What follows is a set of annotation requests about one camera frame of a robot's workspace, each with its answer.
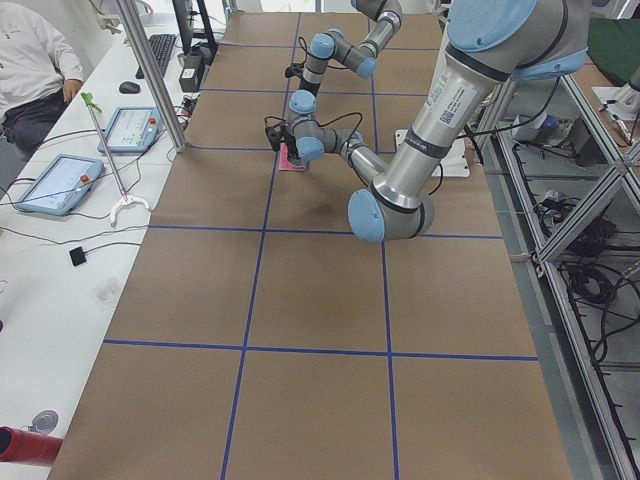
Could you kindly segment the pink towel with white edge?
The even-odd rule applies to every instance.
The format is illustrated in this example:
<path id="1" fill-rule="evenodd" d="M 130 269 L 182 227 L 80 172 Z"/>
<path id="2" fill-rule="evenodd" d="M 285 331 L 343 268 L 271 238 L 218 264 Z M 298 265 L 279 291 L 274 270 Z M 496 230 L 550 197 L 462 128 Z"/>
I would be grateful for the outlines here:
<path id="1" fill-rule="evenodd" d="M 285 143 L 281 143 L 277 155 L 277 169 L 279 171 L 304 172 L 306 167 L 294 164 L 289 156 L 287 145 Z"/>

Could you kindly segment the blue tape strip lengthwise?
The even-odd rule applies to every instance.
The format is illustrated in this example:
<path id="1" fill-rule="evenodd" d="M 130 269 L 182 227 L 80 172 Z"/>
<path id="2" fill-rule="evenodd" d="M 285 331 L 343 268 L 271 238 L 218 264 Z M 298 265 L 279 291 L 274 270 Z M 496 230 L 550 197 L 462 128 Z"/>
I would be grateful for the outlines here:
<path id="1" fill-rule="evenodd" d="M 224 455 L 223 455 L 222 464 L 221 464 L 221 471 L 220 471 L 220 477 L 219 477 L 220 480 L 227 479 L 229 461 L 230 461 L 230 456 L 231 456 L 231 452 L 232 452 L 235 422 L 236 422 L 236 419 L 237 419 L 237 412 L 238 412 L 239 400 L 240 400 L 240 395 L 241 395 L 244 367 L 245 367 L 245 362 L 246 362 L 246 357 L 247 357 L 247 352 L 248 352 L 248 347 L 249 347 L 249 339 L 250 339 L 251 327 L 252 327 L 252 321 L 253 321 L 254 306 L 255 306 L 255 301 L 256 301 L 256 296 L 257 296 L 257 289 L 258 289 L 259 280 L 260 280 L 260 273 L 261 273 L 264 245 L 265 245 L 266 233 L 267 233 L 267 224 L 268 224 L 268 220 L 269 220 L 269 216 L 270 216 L 272 195 L 273 195 L 273 189 L 274 189 L 274 185 L 275 185 L 275 177 L 276 177 L 277 167 L 278 167 L 278 162 L 279 162 L 279 160 L 278 160 L 279 159 L 279 153 L 278 152 L 279 151 L 274 153 L 274 157 L 273 157 L 273 165 L 272 165 L 272 170 L 271 170 L 271 176 L 270 176 L 270 179 L 269 179 L 269 188 L 268 188 L 267 201 L 266 201 L 266 206 L 265 206 L 262 226 L 261 226 L 261 229 L 260 229 L 259 248 L 258 248 L 258 253 L 257 253 L 257 256 L 256 256 L 256 264 L 255 264 L 255 270 L 254 270 L 254 274 L 253 274 L 252 288 L 251 288 L 251 293 L 250 293 L 250 298 L 249 298 L 249 306 L 248 306 L 248 311 L 247 311 L 243 342 L 242 342 L 242 345 L 241 345 L 241 348 L 240 348 L 240 358 L 239 358 L 238 371 L 237 371 L 237 376 L 236 376 L 236 384 L 235 384 L 234 396 L 233 396 L 233 400 L 232 400 L 231 412 L 230 412 L 230 417 L 229 417 L 229 425 L 228 425 L 228 431 L 227 431 L 227 437 L 226 437 L 226 443 L 225 443 L 225 450 L 224 450 Z"/>

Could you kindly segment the black monitor stand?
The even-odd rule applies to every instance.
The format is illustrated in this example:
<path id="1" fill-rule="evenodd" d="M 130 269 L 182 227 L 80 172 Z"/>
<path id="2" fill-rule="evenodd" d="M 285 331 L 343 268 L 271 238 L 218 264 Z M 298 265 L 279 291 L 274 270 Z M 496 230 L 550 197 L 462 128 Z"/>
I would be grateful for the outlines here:
<path id="1" fill-rule="evenodd" d="M 185 55 L 213 58 L 218 43 L 211 28 L 206 4 L 203 0 L 172 0 L 182 51 Z"/>

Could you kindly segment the black keyboard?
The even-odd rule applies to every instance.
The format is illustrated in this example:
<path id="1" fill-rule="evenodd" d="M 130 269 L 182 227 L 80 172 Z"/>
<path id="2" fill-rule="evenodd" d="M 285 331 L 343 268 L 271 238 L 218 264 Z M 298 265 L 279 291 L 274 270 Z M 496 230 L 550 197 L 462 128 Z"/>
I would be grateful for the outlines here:
<path id="1" fill-rule="evenodd" d="M 148 38 L 151 51 L 162 76 L 166 74 L 169 63 L 173 58 L 176 37 L 176 34 L 162 33 L 152 34 Z"/>

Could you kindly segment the far blue teach pendant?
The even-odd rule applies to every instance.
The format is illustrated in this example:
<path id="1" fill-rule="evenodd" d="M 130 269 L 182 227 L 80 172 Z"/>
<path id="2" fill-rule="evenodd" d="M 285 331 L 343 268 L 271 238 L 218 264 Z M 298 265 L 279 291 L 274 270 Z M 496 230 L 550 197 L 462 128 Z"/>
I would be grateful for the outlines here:
<path id="1" fill-rule="evenodd" d="M 104 131 L 104 137 L 112 154 L 139 154 L 155 143 L 162 126 L 156 107 L 118 107 Z"/>

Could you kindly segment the blue teach pendant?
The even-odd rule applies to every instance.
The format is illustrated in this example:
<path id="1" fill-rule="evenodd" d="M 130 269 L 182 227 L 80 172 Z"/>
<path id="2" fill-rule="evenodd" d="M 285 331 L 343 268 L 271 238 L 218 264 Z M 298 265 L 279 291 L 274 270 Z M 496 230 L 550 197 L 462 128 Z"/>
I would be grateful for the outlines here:
<path id="1" fill-rule="evenodd" d="M 162 126 L 156 107 L 118 107 L 104 131 L 104 137 L 112 154 L 139 154 L 155 143 Z"/>
<path id="2" fill-rule="evenodd" d="M 102 160 L 60 154 L 14 205 L 21 212 L 64 216 L 82 201 L 103 171 Z"/>

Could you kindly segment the reacher grabber stick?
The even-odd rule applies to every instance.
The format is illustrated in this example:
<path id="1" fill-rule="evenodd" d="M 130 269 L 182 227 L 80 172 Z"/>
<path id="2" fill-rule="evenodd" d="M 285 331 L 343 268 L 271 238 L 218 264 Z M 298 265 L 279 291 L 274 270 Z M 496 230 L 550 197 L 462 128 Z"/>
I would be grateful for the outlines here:
<path id="1" fill-rule="evenodd" d="M 106 158 L 108 160 L 108 163 L 110 165 L 111 168 L 111 173 L 114 176 L 114 179 L 116 181 L 116 185 L 118 187 L 119 193 L 120 193 L 120 199 L 111 207 L 110 213 L 109 213 L 109 221 L 110 221 L 110 226 L 112 228 L 115 228 L 117 225 L 117 217 L 118 214 L 125 209 L 126 207 L 132 206 L 132 205 L 136 205 L 136 204 L 140 204 L 142 205 L 147 211 L 151 211 L 151 207 L 150 204 L 148 203 L 147 200 L 137 197 L 137 196 L 133 196 L 130 195 L 124 184 L 123 181 L 121 179 L 121 176 L 119 174 L 118 168 L 116 167 L 116 163 L 115 160 L 113 158 L 113 155 L 111 153 L 111 151 L 109 150 L 108 144 L 107 144 L 107 140 L 106 140 L 106 136 L 103 133 L 103 130 L 99 124 L 99 121 L 97 119 L 96 113 L 97 112 L 101 112 L 101 108 L 94 103 L 93 101 L 93 95 L 91 93 L 88 92 L 81 92 L 80 93 L 80 97 L 83 100 L 90 118 L 92 120 L 92 123 L 95 127 L 95 131 L 99 137 L 100 140 L 100 144 L 103 147 L 104 153 L 106 155 Z"/>

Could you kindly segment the near blue teach pendant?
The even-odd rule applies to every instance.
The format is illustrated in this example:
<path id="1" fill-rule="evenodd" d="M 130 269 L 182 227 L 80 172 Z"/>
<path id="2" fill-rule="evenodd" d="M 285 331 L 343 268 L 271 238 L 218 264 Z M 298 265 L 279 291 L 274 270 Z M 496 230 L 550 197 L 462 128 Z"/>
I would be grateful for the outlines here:
<path id="1" fill-rule="evenodd" d="M 21 212 L 64 216 L 82 201 L 103 171 L 102 160 L 60 154 L 14 205 Z"/>

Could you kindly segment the small black square pad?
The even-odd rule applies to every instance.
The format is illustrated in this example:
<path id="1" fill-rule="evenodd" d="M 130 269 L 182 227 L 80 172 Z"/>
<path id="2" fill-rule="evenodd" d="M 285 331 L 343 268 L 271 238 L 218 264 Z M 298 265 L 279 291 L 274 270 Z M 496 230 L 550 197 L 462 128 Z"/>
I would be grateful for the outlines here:
<path id="1" fill-rule="evenodd" d="M 81 247 L 75 247 L 69 251 L 69 257 L 71 264 L 74 267 L 80 266 L 87 262 L 87 255 L 85 250 Z"/>

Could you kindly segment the person in white shirt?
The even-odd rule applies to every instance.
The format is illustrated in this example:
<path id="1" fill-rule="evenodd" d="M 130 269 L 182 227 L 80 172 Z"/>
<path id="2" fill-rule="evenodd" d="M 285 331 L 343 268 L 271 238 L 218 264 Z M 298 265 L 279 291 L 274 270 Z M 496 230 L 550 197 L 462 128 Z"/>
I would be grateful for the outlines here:
<path id="1" fill-rule="evenodd" d="M 1 130 L 25 157 L 79 93 L 84 72 L 65 36 L 38 13 L 1 4 Z"/>

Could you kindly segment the green cloth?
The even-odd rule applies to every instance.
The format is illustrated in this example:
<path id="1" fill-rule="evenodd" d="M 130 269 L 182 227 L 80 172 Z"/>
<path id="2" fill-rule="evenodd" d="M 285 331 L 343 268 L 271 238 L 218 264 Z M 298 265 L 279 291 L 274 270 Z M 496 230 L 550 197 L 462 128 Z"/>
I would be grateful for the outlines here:
<path id="1" fill-rule="evenodd" d="M 612 84 L 628 83 L 639 67 L 639 20 L 592 18 L 588 55 Z"/>

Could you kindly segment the round metal grommet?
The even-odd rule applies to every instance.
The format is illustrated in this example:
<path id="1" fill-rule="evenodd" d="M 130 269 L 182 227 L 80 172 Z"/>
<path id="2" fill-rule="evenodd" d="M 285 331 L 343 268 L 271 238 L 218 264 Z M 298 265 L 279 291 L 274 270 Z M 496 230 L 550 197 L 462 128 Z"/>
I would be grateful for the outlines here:
<path id="1" fill-rule="evenodd" d="M 43 410 L 35 415 L 28 430 L 33 433 L 49 435 L 56 429 L 58 422 L 59 414 L 55 410 Z"/>

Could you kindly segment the red cylinder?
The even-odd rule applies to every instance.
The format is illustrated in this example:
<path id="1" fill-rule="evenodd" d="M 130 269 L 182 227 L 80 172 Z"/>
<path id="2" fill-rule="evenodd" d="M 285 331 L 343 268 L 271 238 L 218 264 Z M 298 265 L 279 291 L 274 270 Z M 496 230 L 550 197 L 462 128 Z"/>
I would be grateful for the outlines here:
<path id="1" fill-rule="evenodd" d="M 1 428 L 2 462 L 51 467 L 63 440 L 27 430 L 3 426 Z"/>

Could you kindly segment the aluminium frame post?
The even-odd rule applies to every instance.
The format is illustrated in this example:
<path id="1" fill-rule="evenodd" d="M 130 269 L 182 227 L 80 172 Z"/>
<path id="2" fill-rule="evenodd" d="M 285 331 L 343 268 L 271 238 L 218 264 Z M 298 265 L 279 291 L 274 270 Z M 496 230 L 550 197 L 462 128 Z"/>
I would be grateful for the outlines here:
<path id="1" fill-rule="evenodd" d="M 139 18 L 135 2 L 132 0 L 116 0 L 116 8 L 174 149 L 177 153 L 182 153 L 186 147 L 184 131 L 178 121 L 172 99 L 164 83 L 163 75 L 160 72 L 142 21 Z"/>

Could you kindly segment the aluminium frame rail structure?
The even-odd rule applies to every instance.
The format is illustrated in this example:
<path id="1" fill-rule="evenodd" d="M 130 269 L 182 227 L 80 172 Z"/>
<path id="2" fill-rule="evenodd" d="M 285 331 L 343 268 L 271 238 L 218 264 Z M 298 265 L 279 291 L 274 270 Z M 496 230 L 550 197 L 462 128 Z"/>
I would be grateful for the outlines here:
<path id="1" fill-rule="evenodd" d="M 593 65 L 491 95 L 476 145 L 572 475 L 639 475 L 639 120 Z"/>

